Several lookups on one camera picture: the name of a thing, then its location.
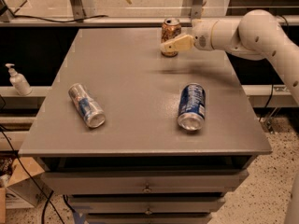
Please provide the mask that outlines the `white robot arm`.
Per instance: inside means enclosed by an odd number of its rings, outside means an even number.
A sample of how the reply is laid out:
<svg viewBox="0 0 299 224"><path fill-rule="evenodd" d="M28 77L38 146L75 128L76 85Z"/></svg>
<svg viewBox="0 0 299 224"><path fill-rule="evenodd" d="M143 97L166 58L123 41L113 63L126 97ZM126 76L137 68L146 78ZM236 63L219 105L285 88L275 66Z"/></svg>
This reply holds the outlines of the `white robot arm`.
<svg viewBox="0 0 299 224"><path fill-rule="evenodd" d="M253 61L266 59L294 99L299 99L299 49L282 30L282 19L264 10L241 18L200 19L161 45L163 51L224 50ZM209 224L298 224L298 132L267 136L274 152L249 168L251 176L230 194Z"/></svg>

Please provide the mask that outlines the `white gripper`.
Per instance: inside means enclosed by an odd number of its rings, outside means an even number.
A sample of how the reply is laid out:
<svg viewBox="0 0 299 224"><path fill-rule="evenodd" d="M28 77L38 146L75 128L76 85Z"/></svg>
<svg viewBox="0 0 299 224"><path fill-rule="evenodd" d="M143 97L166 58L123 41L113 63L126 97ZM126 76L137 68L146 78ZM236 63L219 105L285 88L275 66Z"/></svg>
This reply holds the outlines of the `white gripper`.
<svg viewBox="0 0 299 224"><path fill-rule="evenodd" d="M194 46L199 50L213 50L212 32L216 20L192 20L192 35L182 34L160 45L162 53L174 53L189 50Z"/></svg>

